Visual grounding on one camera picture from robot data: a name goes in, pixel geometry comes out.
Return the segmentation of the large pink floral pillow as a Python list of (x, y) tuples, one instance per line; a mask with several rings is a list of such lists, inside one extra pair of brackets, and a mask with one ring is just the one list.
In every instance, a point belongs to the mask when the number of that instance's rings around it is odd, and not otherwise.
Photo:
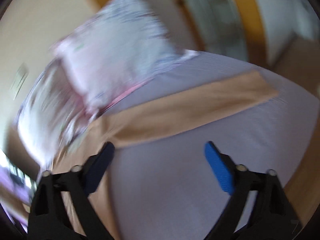
[(87, 110), (97, 113), (197, 56), (180, 48), (148, 0), (110, 0), (52, 45)]

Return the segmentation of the lavender bed sheet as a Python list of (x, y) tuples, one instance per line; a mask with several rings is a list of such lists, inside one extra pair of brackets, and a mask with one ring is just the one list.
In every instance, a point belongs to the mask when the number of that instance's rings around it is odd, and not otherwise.
[(228, 201), (204, 156), (212, 141), (250, 170), (276, 170), (286, 184), (316, 125), (319, 100), (264, 68), (278, 96), (174, 137), (117, 150), (109, 168), (121, 239), (204, 239)]

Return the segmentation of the tan fleece garment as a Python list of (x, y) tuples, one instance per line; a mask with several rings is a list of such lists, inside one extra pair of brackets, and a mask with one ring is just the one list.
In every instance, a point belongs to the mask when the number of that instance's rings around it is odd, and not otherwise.
[[(174, 137), (244, 112), (275, 98), (278, 92), (257, 71), (215, 81), (152, 100), (119, 113), (105, 114), (88, 127), (79, 141), (65, 146), (53, 162), (55, 173), (66, 172), (98, 153), (107, 141), (116, 151)], [(105, 172), (89, 202), (115, 239), (121, 239)]]

